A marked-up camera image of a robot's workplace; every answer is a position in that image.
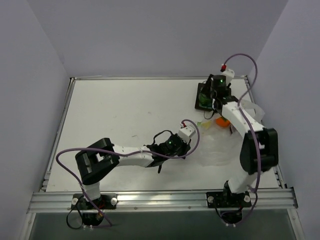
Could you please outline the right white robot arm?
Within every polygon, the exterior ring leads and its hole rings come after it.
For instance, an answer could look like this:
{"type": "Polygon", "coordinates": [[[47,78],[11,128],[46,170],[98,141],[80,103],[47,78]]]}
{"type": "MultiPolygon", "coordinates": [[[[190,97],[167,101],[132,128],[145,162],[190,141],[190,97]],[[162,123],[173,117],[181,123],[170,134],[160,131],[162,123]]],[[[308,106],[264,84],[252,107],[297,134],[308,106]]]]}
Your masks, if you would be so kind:
{"type": "Polygon", "coordinates": [[[241,101],[232,95],[226,75],[210,74],[201,93],[211,100],[213,112],[227,119],[242,137],[239,155],[241,170],[227,181],[228,190],[222,193],[223,203],[232,207],[252,183],[255,183],[255,190],[259,188],[262,173],[278,165],[278,133],[274,128],[266,128],[245,111],[241,101]]]}

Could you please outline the orange fake persimmon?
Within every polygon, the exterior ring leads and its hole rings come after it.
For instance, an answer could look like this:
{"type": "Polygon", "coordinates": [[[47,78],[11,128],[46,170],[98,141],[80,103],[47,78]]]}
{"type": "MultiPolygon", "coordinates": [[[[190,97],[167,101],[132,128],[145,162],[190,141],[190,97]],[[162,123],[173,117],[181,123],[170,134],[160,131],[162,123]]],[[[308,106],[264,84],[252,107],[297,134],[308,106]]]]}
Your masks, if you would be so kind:
{"type": "Polygon", "coordinates": [[[227,128],[231,124],[230,121],[224,118],[223,116],[216,118],[215,123],[221,128],[227,128]]]}

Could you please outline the green fake lime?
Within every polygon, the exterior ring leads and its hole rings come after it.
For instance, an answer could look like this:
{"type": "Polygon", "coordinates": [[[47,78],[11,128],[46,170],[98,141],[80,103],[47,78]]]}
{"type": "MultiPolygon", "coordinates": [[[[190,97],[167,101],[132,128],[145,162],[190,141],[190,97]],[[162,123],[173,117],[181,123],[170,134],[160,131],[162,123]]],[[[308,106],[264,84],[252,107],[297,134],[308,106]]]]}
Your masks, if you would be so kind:
{"type": "Polygon", "coordinates": [[[203,108],[211,108],[212,100],[210,96],[206,96],[204,93],[199,93],[198,95],[199,105],[203,108]]]}

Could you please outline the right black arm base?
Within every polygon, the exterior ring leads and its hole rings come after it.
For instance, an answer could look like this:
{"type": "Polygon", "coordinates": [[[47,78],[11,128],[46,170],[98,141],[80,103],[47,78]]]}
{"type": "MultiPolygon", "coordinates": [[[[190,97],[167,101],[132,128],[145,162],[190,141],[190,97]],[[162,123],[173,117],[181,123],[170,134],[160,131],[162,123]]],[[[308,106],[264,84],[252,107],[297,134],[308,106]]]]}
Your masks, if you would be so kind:
{"type": "Polygon", "coordinates": [[[244,219],[243,210],[252,208],[249,193],[229,193],[224,191],[206,192],[206,204],[209,209],[214,209],[219,219],[226,227],[235,228],[244,219]]]}

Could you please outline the clear plastic bag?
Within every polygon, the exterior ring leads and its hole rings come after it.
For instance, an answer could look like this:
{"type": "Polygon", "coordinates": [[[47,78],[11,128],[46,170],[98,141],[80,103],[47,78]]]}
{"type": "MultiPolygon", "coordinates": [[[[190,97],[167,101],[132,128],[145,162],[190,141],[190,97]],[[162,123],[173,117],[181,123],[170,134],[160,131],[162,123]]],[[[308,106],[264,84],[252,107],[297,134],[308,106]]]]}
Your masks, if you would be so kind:
{"type": "Polygon", "coordinates": [[[264,129],[261,117],[264,111],[249,101],[230,101],[222,105],[221,113],[211,119],[197,123],[200,142],[195,151],[195,160],[202,167],[220,167],[234,162],[240,157],[241,146],[246,134],[264,129]],[[230,121],[229,127],[220,127],[215,119],[224,117],[230,121]]]}

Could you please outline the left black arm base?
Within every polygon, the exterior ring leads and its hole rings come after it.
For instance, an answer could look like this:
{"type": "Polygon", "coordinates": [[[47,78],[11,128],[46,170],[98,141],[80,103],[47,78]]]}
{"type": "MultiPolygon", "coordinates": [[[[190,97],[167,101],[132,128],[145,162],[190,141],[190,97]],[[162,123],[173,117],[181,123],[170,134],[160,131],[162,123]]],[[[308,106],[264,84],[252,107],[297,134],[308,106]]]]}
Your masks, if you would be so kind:
{"type": "Polygon", "coordinates": [[[109,228],[113,224],[104,210],[115,210],[118,204],[118,196],[115,193],[101,194],[97,199],[91,200],[93,204],[85,198],[83,194],[74,194],[71,200],[70,211],[66,216],[67,226],[73,230],[81,228],[109,228]],[[72,226],[69,222],[70,214],[75,211],[78,214],[80,226],[72,226]]]}

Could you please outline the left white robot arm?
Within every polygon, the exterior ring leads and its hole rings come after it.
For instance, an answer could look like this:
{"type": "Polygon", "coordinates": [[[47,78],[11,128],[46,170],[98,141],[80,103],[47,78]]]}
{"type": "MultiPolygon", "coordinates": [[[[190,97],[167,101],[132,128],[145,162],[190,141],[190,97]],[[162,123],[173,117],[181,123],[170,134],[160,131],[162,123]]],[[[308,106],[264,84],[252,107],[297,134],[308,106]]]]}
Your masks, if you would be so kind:
{"type": "Polygon", "coordinates": [[[185,158],[191,149],[192,134],[171,133],[162,143],[143,147],[124,147],[115,145],[109,138],[102,138],[90,145],[90,148],[106,150],[107,153],[82,150],[75,155],[84,192],[83,204],[90,210],[95,210],[101,203],[100,181],[114,168],[122,166],[138,166],[143,168],[158,168],[161,172],[165,161],[173,157],[185,158]]]}

